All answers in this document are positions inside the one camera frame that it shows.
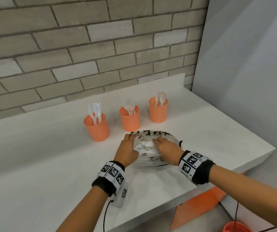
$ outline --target brick wall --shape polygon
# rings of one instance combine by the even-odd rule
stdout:
[[[0,0],[0,118],[186,73],[209,0]]]

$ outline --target plastic bag with cutlery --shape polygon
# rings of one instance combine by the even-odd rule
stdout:
[[[136,160],[137,164],[144,166],[163,166],[168,163],[160,160],[161,153],[153,143],[153,139],[162,136],[167,140],[178,144],[181,147],[182,141],[177,140],[172,134],[164,131],[141,130],[131,132],[131,134],[138,133],[134,140],[134,150],[139,152]]]

